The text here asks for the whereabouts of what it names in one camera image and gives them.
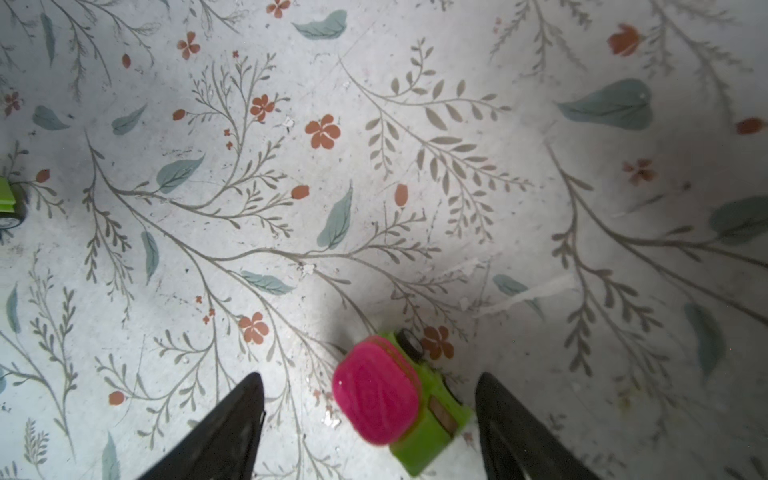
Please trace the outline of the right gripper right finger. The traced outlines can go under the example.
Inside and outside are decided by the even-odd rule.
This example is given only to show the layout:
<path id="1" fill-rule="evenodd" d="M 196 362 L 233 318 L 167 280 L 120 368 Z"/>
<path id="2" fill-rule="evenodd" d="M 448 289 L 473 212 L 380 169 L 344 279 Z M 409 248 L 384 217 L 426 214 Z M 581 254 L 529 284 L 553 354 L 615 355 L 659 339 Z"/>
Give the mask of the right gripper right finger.
<path id="1" fill-rule="evenodd" d="M 475 403 L 489 479 L 598 479 L 492 374 L 480 376 Z"/>

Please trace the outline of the pink green toy car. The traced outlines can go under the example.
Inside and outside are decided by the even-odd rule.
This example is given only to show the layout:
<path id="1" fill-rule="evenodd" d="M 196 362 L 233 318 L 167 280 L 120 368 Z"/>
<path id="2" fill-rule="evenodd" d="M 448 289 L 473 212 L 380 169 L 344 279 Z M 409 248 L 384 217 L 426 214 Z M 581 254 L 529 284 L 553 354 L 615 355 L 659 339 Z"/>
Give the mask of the pink green toy car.
<path id="1" fill-rule="evenodd" d="M 445 327 L 384 331 L 356 344 L 336 367 L 332 394 L 366 442 L 386 446 L 412 477 L 467 426 L 472 410 L 429 360 L 451 359 Z"/>

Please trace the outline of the orange green toy car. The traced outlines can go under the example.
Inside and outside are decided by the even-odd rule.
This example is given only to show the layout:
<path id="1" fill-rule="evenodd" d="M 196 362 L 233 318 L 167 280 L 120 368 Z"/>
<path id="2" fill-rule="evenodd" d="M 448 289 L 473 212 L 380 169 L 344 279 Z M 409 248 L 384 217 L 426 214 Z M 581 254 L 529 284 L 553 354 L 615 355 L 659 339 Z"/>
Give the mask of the orange green toy car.
<path id="1" fill-rule="evenodd" d="M 20 226 L 25 218 L 26 212 L 20 196 L 13 189 L 10 182 L 1 178 L 1 223 L 2 231 L 10 230 Z"/>

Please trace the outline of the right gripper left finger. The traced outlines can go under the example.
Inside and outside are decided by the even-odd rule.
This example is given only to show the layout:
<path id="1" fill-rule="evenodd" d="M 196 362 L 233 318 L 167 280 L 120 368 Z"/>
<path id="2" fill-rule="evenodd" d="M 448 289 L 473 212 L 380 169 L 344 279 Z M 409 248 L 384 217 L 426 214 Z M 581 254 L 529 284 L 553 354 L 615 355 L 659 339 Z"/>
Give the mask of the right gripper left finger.
<path id="1" fill-rule="evenodd" d="M 253 476 L 265 420 L 261 375 L 252 372 L 224 398 L 144 479 L 233 479 Z"/>

